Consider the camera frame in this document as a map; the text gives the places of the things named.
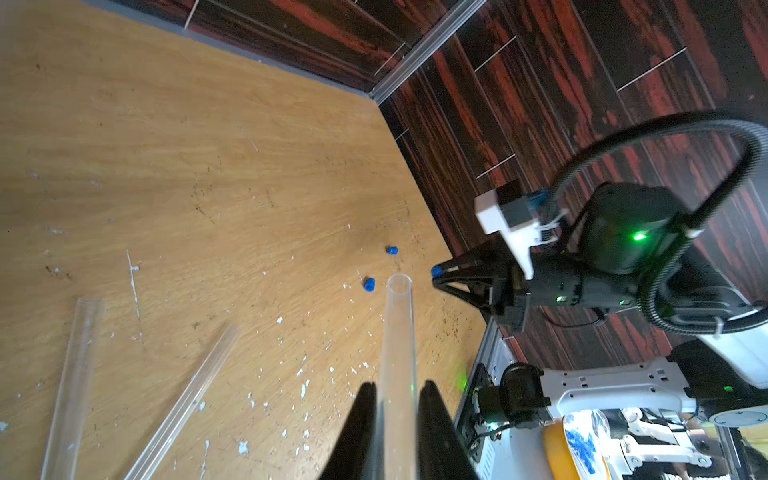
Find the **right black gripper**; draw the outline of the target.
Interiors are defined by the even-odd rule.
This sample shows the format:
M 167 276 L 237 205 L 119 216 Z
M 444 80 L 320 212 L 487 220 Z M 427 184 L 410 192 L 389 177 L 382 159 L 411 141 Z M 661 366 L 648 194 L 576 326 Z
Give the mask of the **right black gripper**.
M 491 317 L 507 333 L 524 331 L 534 307 L 571 305 L 578 296 L 579 267 L 565 255 L 534 253 L 533 278 L 527 280 L 522 268 L 502 239 L 494 248 L 476 247 L 440 264 L 443 274 L 480 268 L 492 270 L 496 277 L 438 277 L 433 287 L 475 307 L 492 312 Z

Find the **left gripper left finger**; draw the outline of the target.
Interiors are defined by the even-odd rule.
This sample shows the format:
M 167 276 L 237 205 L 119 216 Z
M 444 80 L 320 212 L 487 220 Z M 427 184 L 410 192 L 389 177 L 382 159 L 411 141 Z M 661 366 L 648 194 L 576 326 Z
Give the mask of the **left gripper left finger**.
M 368 479 L 376 434 L 377 388 L 363 383 L 319 479 Z

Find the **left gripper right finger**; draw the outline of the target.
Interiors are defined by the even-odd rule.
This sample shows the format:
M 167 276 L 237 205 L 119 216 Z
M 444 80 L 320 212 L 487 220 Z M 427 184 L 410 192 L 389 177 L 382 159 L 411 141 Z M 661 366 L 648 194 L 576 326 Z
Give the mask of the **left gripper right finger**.
M 421 479 L 478 479 L 439 389 L 431 380 L 419 393 L 417 448 Z

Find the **clear glass test tube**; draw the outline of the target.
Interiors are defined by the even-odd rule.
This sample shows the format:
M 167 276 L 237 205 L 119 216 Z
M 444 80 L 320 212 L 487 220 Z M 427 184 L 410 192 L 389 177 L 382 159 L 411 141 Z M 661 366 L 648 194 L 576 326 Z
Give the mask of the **clear glass test tube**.
M 417 361 L 413 283 L 398 273 L 387 281 L 379 413 L 383 479 L 418 477 L 416 446 Z

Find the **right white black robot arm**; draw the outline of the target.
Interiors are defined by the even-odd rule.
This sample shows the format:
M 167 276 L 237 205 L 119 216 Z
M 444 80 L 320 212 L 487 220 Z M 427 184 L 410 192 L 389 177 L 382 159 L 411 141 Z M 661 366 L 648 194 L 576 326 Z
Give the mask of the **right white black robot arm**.
M 435 288 L 476 307 L 513 355 L 477 391 L 488 423 L 538 425 L 586 409 L 767 420 L 767 311 L 693 245 L 667 188 L 599 187 L 579 216 L 514 185 L 475 201 L 485 243 L 435 266 Z

